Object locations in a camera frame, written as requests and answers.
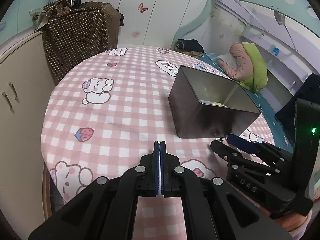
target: teal bedding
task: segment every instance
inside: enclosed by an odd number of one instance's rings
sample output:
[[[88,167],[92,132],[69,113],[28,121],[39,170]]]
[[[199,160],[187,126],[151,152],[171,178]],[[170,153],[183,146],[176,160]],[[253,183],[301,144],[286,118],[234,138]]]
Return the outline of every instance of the teal bedding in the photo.
[[[209,54],[209,56],[204,53],[203,56],[199,59],[224,73],[224,71],[216,63],[216,61],[218,60],[218,55],[211,53]],[[292,145],[285,137],[281,124],[275,120],[274,116],[276,112],[270,106],[268,101],[262,96],[261,93],[253,93],[247,89],[244,90],[247,92],[247,94],[250,96],[250,98],[253,100],[256,106],[260,109],[261,113],[266,119],[268,126],[271,129],[275,145],[277,147],[280,147],[281,149],[293,153]]]

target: drawer handle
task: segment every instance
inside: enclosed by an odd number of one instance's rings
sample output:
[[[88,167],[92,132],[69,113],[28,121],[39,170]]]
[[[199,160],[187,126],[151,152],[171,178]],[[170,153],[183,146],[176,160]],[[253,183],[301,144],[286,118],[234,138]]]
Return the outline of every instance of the drawer handle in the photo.
[[[10,100],[9,100],[7,94],[5,92],[2,92],[2,95],[4,96],[5,100],[7,100],[7,103],[9,104],[9,109],[11,110],[12,109],[12,105],[10,103]]]
[[[0,31],[2,31],[5,28],[5,22],[0,23]]]
[[[14,88],[14,85],[12,84],[12,82],[9,82],[9,86],[12,88],[14,94],[16,95],[16,97],[14,99],[17,100],[18,99],[18,94],[17,94],[16,89]]]

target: cartoon cloud print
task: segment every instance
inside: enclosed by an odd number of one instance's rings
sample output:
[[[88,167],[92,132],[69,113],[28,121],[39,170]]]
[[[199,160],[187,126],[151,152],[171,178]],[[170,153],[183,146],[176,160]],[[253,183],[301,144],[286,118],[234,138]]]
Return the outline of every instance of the cartoon cloud print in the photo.
[[[159,68],[162,68],[164,72],[167,72],[170,76],[176,77],[178,73],[178,68],[165,60],[158,60],[156,62]]]
[[[212,170],[208,169],[202,162],[196,159],[182,162],[181,166],[192,170],[198,177],[201,178],[212,179],[216,176]]]
[[[164,49],[164,48],[157,48],[157,50],[162,53],[162,54],[167,54],[169,53],[169,50],[168,49]]]
[[[92,182],[93,174],[89,168],[78,164],[67,165],[60,161],[50,175],[65,201],[71,200]]]
[[[128,50],[127,48],[119,48],[119,49],[107,50],[106,53],[108,55],[124,56],[127,50]]]
[[[92,78],[82,84],[83,91],[86,93],[82,104],[103,104],[109,101],[110,94],[108,91],[112,90],[112,79],[106,78]]]
[[[201,62],[197,62],[197,64],[190,64],[191,67],[194,67],[196,69],[202,70],[202,71],[207,71],[210,72],[212,74],[218,75],[218,76],[222,76],[222,74],[219,71],[216,71],[212,68],[206,67],[203,63]]]
[[[240,135],[240,138],[242,139],[245,139],[249,142],[259,142],[259,143],[262,143],[262,142],[266,142],[265,139],[255,135],[254,133],[251,133],[248,129],[245,130],[241,135]]]

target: table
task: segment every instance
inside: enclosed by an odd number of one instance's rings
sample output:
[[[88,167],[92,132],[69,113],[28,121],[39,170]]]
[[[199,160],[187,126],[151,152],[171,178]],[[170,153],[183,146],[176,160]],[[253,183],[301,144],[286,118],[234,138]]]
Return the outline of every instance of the table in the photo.
[[[227,162],[208,149],[212,138],[176,136],[168,95],[180,65],[225,76],[178,52],[132,47],[93,56],[63,78],[47,106],[41,148],[65,201],[99,176],[115,178],[138,165],[155,140],[166,141],[167,152],[198,176],[225,178]],[[262,115],[241,136],[274,143]],[[180,198],[139,198],[134,239],[146,238],[186,239]]]

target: polka dot fabric cover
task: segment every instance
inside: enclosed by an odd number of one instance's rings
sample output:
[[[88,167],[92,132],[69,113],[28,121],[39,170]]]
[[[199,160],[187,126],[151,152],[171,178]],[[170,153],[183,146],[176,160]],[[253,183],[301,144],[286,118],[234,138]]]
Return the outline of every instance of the polka dot fabric cover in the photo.
[[[61,80],[47,106],[41,148],[66,201],[99,176],[115,178],[139,165],[155,140],[166,141],[167,152],[199,177],[225,178],[227,162],[208,148],[213,138],[176,135],[168,95],[180,65],[228,78],[178,52],[134,47],[93,56]],[[273,143],[262,115],[241,136]],[[186,240],[181,199],[140,197],[133,238]]]
[[[86,2],[73,9],[58,0],[44,10],[44,52],[56,84],[85,59],[117,47],[120,13],[111,4]]]

